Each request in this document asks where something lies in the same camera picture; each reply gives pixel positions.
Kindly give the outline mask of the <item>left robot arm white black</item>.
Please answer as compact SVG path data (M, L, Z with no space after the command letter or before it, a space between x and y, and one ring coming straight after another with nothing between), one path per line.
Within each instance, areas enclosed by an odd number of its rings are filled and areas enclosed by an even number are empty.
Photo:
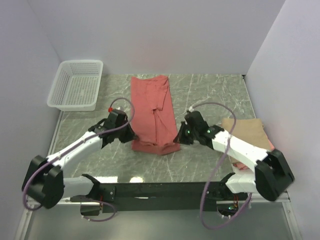
M96 178L89 174L65 178L64 171L116 139L124 144L136 138L127 114L111 109L107 118L91 126L66 148L46 157L37 155L31 160L21 188L24 205L27 204L27 197L46 209L53 208L61 199L68 197L84 196L88 201L99 199L101 183Z

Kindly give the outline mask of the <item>red t-shirt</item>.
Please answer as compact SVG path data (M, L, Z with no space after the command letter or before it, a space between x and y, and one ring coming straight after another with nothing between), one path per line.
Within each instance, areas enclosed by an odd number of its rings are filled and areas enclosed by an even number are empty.
M156 155L167 155L181 149L174 143L178 135L169 78L159 75L149 79L135 76L130 82L134 117L131 127L137 139L131 149Z

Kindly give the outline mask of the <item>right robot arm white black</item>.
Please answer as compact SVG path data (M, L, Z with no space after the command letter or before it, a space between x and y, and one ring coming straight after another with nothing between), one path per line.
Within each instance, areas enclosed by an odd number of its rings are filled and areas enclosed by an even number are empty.
M248 173L232 172L224 177L219 187L222 198L230 200L239 193L258 193L267 201L274 202L295 181L280 150L254 146L218 125L209 126L199 111L188 111L184 119L175 143L192 145L198 141L203 146L238 160L250 170Z

